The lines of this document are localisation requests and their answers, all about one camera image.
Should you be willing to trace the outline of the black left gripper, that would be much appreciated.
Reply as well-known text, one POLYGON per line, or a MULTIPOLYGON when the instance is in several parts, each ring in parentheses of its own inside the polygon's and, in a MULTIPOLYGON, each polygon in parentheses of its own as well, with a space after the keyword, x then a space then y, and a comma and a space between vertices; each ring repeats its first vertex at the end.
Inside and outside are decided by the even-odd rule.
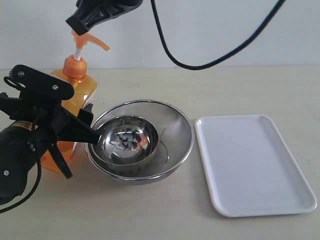
POLYGON ((75 116, 62 106, 59 97, 35 92, 21 92, 19 97, 0 94, 0 110, 16 122, 28 122, 39 128, 51 142, 97 144, 101 134, 91 128, 93 104, 88 103, 75 116))

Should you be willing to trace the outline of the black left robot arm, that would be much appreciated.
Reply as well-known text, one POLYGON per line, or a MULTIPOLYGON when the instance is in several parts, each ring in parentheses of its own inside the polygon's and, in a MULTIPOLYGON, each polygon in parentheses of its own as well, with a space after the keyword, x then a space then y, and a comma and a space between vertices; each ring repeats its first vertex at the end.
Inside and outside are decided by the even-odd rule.
POLYGON ((0 203, 9 203, 24 193, 28 173, 41 166, 41 157, 49 152, 53 162, 67 178, 73 176, 58 142, 96 144, 100 134, 91 128, 93 104, 73 115, 60 99, 32 92, 18 97, 0 95, 0 110, 13 123, 0 132, 0 203))

